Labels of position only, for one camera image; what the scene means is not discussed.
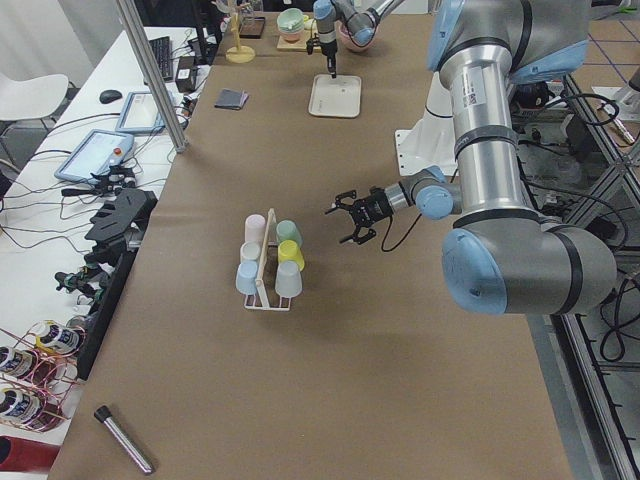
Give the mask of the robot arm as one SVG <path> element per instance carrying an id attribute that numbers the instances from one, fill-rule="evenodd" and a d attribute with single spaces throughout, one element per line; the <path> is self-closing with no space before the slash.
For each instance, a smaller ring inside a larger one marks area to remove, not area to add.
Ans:
<path id="1" fill-rule="evenodd" d="M 357 47 L 366 47 L 373 41 L 382 20 L 401 4 L 402 1 L 375 1 L 368 9 L 359 11 L 352 1 L 315 1 L 313 16 L 317 34 L 310 39 L 308 54 L 311 54 L 315 44 L 319 45 L 326 57 L 328 74 L 335 79 L 338 49 L 336 23 L 340 22 L 346 28 L 350 40 Z"/>
<path id="2" fill-rule="evenodd" d="M 558 78 L 584 61 L 587 1 L 445 1 L 432 28 L 427 65 L 450 93 L 459 181 L 428 167 L 365 198 L 338 195 L 354 221 L 351 240 L 414 206 L 437 220 L 455 216 L 442 245 L 447 288 L 462 308 L 485 314 L 582 313 L 616 281 L 611 250 L 575 226 L 545 226 L 525 203 L 507 89 Z"/>

